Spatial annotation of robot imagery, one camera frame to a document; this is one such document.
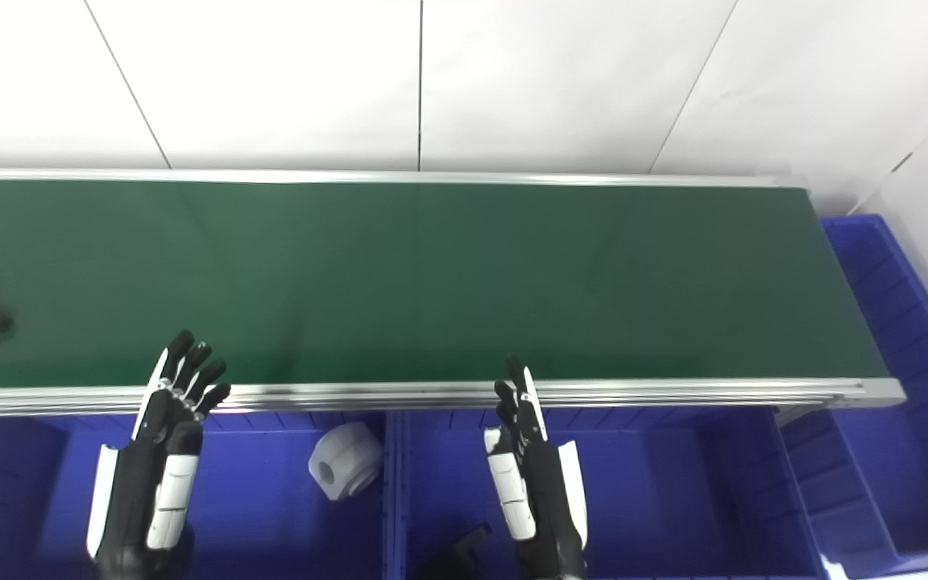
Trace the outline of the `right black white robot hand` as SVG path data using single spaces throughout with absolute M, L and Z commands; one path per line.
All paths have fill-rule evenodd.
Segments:
M 586 579 L 588 510 L 575 441 L 553 445 L 529 367 L 506 360 L 497 379 L 499 425 L 483 444 L 523 579 Z

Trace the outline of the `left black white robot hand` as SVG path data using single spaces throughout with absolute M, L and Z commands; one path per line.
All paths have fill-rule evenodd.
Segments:
M 226 363 L 181 330 L 145 385 L 131 437 L 98 455 L 85 547 L 96 579 L 184 579 L 204 420 L 230 395 Z

